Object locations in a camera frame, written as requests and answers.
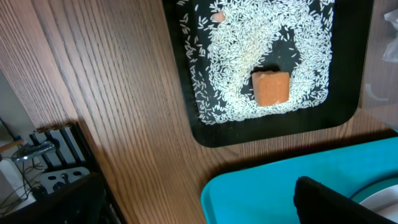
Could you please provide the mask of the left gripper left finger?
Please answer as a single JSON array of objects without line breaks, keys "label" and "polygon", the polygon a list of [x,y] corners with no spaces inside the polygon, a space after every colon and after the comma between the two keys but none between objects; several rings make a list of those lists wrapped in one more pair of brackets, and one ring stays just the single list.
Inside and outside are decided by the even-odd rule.
[{"label": "left gripper left finger", "polygon": [[2,217],[1,224],[98,223],[104,199],[103,180],[92,173]]}]

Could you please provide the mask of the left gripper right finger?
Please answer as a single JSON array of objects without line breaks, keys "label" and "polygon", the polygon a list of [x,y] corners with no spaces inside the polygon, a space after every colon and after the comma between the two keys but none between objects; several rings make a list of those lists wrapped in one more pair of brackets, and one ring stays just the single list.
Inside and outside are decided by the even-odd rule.
[{"label": "left gripper right finger", "polygon": [[294,205],[300,224],[394,224],[306,176],[296,181]]}]

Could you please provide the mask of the grey-green plate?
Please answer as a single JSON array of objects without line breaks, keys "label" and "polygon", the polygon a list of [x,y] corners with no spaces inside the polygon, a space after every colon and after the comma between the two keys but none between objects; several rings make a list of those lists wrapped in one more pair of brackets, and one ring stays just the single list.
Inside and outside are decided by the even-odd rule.
[{"label": "grey-green plate", "polygon": [[351,200],[397,223],[397,177],[371,184],[354,194]]}]

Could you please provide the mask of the orange food cube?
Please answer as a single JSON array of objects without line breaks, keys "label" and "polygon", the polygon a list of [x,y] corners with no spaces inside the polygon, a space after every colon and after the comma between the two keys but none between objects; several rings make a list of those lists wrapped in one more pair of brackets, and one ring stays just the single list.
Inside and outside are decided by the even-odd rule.
[{"label": "orange food cube", "polygon": [[288,72],[254,72],[251,78],[254,100],[258,106],[272,106],[289,100],[290,75]]}]

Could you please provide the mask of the rice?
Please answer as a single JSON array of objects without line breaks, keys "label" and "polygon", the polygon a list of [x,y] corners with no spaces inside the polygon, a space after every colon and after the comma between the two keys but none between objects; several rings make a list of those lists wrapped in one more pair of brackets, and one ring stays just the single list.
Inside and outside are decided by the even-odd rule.
[{"label": "rice", "polygon": [[[328,96],[332,59],[333,1],[209,1],[210,16],[196,27],[207,46],[186,40],[191,63],[209,61],[207,79],[192,70],[194,92],[205,124],[244,121],[284,114],[322,104]],[[223,11],[225,20],[212,20]],[[254,100],[251,75],[281,70],[290,75],[285,103],[260,107]]]}]

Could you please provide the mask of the white napkin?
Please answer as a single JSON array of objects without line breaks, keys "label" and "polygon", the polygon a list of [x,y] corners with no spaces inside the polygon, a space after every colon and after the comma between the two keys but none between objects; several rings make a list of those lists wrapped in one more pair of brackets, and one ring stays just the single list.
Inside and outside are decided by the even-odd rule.
[{"label": "white napkin", "polygon": [[392,29],[389,34],[391,41],[388,43],[382,59],[386,62],[397,63],[397,9],[386,13],[384,20],[390,23]]}]

